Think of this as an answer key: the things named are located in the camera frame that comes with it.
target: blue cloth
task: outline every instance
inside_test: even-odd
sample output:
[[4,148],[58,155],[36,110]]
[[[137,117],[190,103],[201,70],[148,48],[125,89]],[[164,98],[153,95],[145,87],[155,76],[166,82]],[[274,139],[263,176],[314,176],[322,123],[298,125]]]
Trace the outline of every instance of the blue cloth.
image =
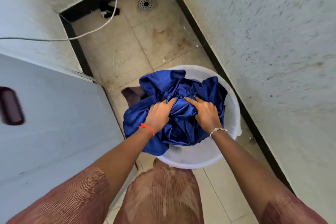
[[184,97],[195,99],[196,95],[204,101],[213,103],[217,107],[223,125],[227,91],[220,85],[217,77],[198,82],[185,79],[185,75],[185,70],[164,70],[140,78],[140,86],[147,97],[124,113],[126,138],[134,134],[141,123],[145,122],[151,105],[165,99],[169,102],[177,97],[169,114],[169,122],[149,140],[143,152],[159,156],[168,150],[170,144],[195,145],[209,136],[195,120],[196,108],[184,100]]

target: silver bracelet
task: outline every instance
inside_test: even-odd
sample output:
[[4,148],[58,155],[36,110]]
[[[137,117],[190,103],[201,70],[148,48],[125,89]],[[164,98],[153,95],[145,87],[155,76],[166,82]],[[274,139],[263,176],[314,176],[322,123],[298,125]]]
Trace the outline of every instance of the silver bracelet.
[[210,133],[210,138],[212,139],[212,134],[215,132],[215,131],[218,131],[218,130],[224,130],[224,131],[227,131],[227,129],[225,128],[214,128],[211,133]]

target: drain grate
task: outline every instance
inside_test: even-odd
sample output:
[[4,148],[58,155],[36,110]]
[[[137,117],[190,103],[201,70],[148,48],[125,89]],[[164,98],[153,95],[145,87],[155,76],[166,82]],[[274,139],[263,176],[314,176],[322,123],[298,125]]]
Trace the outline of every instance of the drain grate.
[[153,0],[139,0],[138,7],[141,11],[150,11],[154,8]]

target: wire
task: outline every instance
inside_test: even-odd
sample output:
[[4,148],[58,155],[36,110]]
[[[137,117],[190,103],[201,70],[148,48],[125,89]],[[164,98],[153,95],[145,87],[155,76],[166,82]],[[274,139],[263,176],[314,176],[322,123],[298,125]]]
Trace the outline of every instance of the wire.
[[82,34],[80,36],[76,36],[76,37],[72,37],[72,38],[63,38],[63,39],[39,39],[39,38],[27,38],[27,37],[12,37],[12,36],[9,36],[9,37],[0,37],[0,40],[5,40],[5,39],[20,39],[20,40],[41,41],[41,42],[61,42],[61,41],[75,40],[75,39],[81,38],[83,36],[86,36],[88,34],[91,34],[93,32],[96,32],[96,31],[102,29],[104,26],[106,26],[113,19],[113,17],[114,17],[114,14],[115,14],[116,9],[117,9],[117,2],[118,2],[118,0],[115,0],[115,5],[114,5],[114,10],[113,10],[112,16],[111,16],[111,18],[109,18],[109,20],[107,22],[105,22],[105,24],[101,25],[99,28],[96,28],[95,30],[89,31],[89,32],[84,33],[84,34]]

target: dirty floor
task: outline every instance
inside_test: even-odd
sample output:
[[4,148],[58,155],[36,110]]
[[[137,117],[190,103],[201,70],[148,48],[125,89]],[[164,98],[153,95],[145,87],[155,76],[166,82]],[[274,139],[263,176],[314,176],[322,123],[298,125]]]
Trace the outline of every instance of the dirty floor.
[[[102,30],[79,39],[94,77],[108,91],[121,126],[128,107],[120,91],[128,86],[138,86],[141,76],[183,64],[201,65],[214,70],[175,0],[153,0],[154,8],[150,11],[140,11],[138,1],[119,0],[119,16]],[[100,11],[96,10],[74,22],[73,27],[80,35],[104,22]],[[237,141],[268,166],[243,119],[241,127],[243,134]],[[137,161],[138,173],[151,168],[154,158],[142,153]],[[257,223],[224,159],[196,169],[194,174],[201,191],[205,223]],[[123,196],[108,214],[108,224],[113,223],[122,200]]]

